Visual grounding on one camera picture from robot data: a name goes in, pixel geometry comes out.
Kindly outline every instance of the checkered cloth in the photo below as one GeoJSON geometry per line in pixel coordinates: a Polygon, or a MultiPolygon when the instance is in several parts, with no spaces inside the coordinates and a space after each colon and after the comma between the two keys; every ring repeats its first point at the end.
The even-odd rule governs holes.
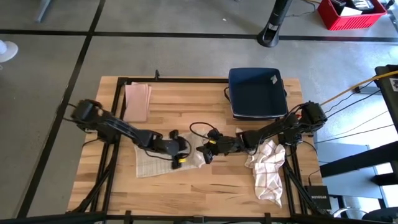
{"type": "Polygon", "coordinates": [[[282,207],[282,182],[278,169],[285,162],[285,148],[276,146],[273,140],[264,142],[259,146],[253,156],[248,156],[245,166],[253,169],[255,180],[254,191],[260,200],[268,199],[282,207]]]}

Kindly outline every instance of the concrete floor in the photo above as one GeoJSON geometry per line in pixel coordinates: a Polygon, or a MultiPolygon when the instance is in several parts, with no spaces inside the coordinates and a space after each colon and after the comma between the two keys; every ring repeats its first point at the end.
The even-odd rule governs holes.
{"type": "MultiPolygon", "coordinates": [[[[53,0],[44,22],[35,24],[38,0],[2,0],[0,29],[88,30],[98,3],[53,0]]],[[[112,0],[106,2],[96,30],[255,34],[267,20],[272,4],[263,0],[112,0]]],[[[310,5],[295,0],[288,14],[310,10],[310,5]]],[[[317,12],[286,18],[281,34],[398,36],[388,16],[370,29],[331,32],[317,12]]],[[[16,214],[84,37],[4,34],[0,39],[11,40],[20,49],[0,71],[0,100],[5,105],[0,110],[0,141],[5,143],[0,156],[2,219],[16,214]]],[[[373,76],[376,66],[397,61],[398,44],[281,41],[266,49],[253,40],[241,39],[93,37],[70,102],[94,98],[103,75],[152,77],[159,69],[165,77],[226,77],[235,67],[278,68],[283,77],[300,79],[305,100],[322,102],[373,76]]],[[[362,97],[353,96],[344,105],[362,97]]],[[[332,117],[318,132],[318,140],[349,130],[385,110],[382,97],[372,96],[332,117]]],[[[390,123],[385,114],[348,134],[390,123]]],[[[396,139],[394,128],[386,128],[336,142],[377,147],[396,139]]],[[[83,141],[83,132],[62,123],[30,216],[65,211],[83,141]]]]}

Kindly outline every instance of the wooden tabletop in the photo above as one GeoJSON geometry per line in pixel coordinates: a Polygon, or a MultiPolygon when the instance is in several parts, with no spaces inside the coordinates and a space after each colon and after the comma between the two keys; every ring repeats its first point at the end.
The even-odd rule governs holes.
{"type": "MultiPolygon", "coordinates": [[[[111,110],[117,79],[102,77],[99,84],[96,100],[108,111],[111,110]]],[[[151,129],[168,136],[173,129],[184,133],[189,131],[192,122],[204,121],[217,127],[223,134],[234,136],[236,128],[259,129],[270,122],[234,120],[229,102],[223,95],[226,83],[149,85],[152,86],[149,118],[146,123],[131,123],[137,128],[151,129]]],[[[284,79],[284,85],[289,109],[303,103],[298,79],[284,79]]],[[[124,89],[120,94],[117,114],[123,94],[124,89]]],[[[96,134],[88,134],[86,141],[95,138],[96,134]]],[[[304,139],[313,144],[311,138],[304,139]]],[[[102,149],[103,143],[99,141],[83,148],[68,210],[77,207],[94,186],[102,149]]],[[[290,217],[282,168],[279,174],[284,193],[282,208],[279,208],[255,196],[252,170],[244,166],[247,156],[245,153],[216,156],[210,165],[203,165],[200,169],[136,178],[134,145],[131,140],[122,137],[108,214],[124,215],[126,210],[131,210],[134,215],[263,217],[264,213],[269,212],[272,217],[290,217]]],[[[317,155],[311,146],[300,144],[297,156],[305,185],[308,184],[308,175],[319,170],[317,155]]],[[[320,173],[311,175],[311,181],[313,185],[321,185],[320,173]]],[[[295,209],[299,212],[298,194],[295,187],[293,189],[295,209]]],[[[102,205],[103,195],[104,187],[99,196],[99,205],[102,205]]]]}

